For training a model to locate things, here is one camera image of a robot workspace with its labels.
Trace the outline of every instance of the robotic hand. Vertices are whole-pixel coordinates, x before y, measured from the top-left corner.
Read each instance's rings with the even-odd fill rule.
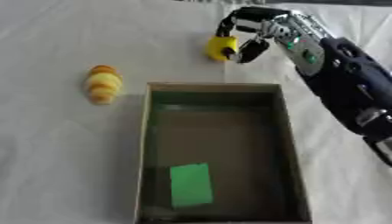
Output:
[[[233,29],[255,37],[236,49]],[[224,18],[206,49],[215,60],[248,63],[274,39],[309,89],[349,130],[392,166],[392,76],[346,38],[298,11],[243,7]]]

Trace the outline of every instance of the white tablecloth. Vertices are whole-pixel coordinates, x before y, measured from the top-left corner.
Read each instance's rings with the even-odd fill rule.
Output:
[[[314,14],[392,67],[392,8],[278,7]],[[390,223],[392,172],[322,107],[280,50],[244,66],[203,55],[230,9],[162,0],[2,1],[0,223],[130,223],[147,81],[282,84],[314,222]],[[122,96],[107,107],[81,92],[97,64],[124,76]]]

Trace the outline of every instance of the open box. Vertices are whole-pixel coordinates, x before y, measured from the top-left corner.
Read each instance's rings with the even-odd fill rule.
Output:
[[[141,141],[136,222],[311,223],[279,85],[150,83]],[[179,196],[189,165],[209,182],[185,177]],[[175,206],[206,187],[210,201]]]

